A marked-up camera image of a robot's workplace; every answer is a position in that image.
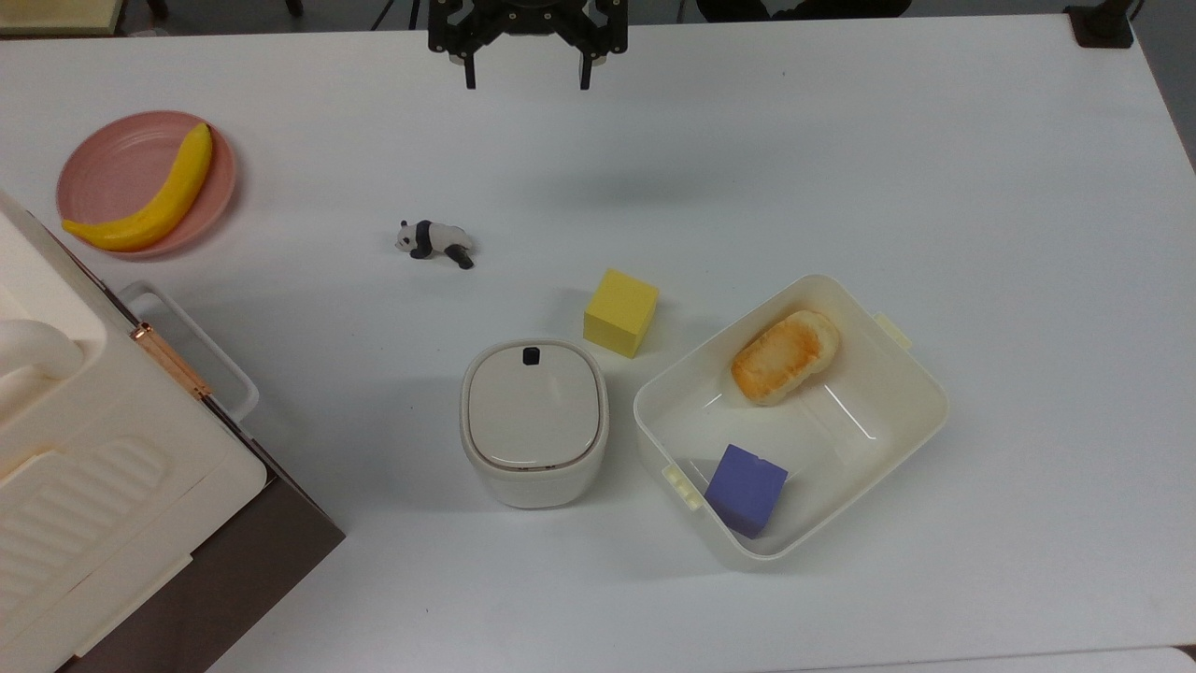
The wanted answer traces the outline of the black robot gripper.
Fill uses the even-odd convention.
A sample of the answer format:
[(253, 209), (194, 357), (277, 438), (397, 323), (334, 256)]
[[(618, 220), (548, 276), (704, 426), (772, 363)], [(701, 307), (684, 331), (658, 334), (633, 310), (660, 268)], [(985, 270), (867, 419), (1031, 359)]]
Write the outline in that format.
[(500, 36), (555, 35), (581, 53), (579, 88), (588, 91), (594, 59), (628, 48), (628, 1), (431, 1), (428, 47), (462, 57), (476, 88), (474, 53)]

